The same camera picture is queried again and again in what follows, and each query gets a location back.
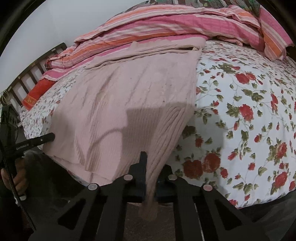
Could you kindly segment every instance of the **red pillow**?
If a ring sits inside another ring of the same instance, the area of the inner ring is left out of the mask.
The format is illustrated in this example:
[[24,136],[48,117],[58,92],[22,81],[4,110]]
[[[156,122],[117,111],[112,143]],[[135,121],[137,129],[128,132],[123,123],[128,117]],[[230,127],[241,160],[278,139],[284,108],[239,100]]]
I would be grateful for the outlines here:
[[32,109],[36,102],[41,96],[45,94],[46,91],[50,89],[55,84],[55,81],[42,79],[38,81],[37,85],[27,94],[26,98],[23,99],[22,104],[27,110]]

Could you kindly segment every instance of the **pink and orange striped blanket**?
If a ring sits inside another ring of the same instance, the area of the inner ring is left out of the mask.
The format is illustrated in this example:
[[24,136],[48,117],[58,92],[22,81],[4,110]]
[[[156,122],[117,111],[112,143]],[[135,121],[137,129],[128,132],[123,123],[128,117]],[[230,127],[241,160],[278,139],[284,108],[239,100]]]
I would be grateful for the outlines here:
[[89,61],[96,54],[107,50],[117,51],[115,48],[133,41],[186,34],[220,36],[224,40],[249,44],[258,51],[264,51],[260,23],[238,6],[209,9],[151,5],[117,15],[97,29],[79,36],[73,46],[48,59],[46,67],[54,70],[46,75],[48,79],[53,79],[50,78],[53,73],[68,73],[71,68],[84,64],[83,61]]

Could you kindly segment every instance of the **round metal pin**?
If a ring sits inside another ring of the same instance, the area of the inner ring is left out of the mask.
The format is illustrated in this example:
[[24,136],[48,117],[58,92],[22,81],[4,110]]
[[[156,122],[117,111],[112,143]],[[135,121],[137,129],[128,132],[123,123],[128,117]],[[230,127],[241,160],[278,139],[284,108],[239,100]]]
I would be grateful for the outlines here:
[[133,179],[133,176],[130,175],[130,174],[127,174],[127,175],[125,175],[125,176],[123,177],[123,179],[126,180],[126,181],[131,181],[131,180]]
[[98,185],[95,183],[91,183],[89,184],[89,190],[94,191],[98,188]]
[[171,181],[176,181],[177,178],[178,177],[176,175],[174,175],[174,174],[171,174],[171,175],[168,176],[168,179],[171,180]]
[[210,191],[213,190],[213,187],[212,187],[210,184],[205,184],[205,185],[203,186],[203,188],[204,188],[204,190],[206,190],[206,191],[208,191],[208,192],[210,192]]

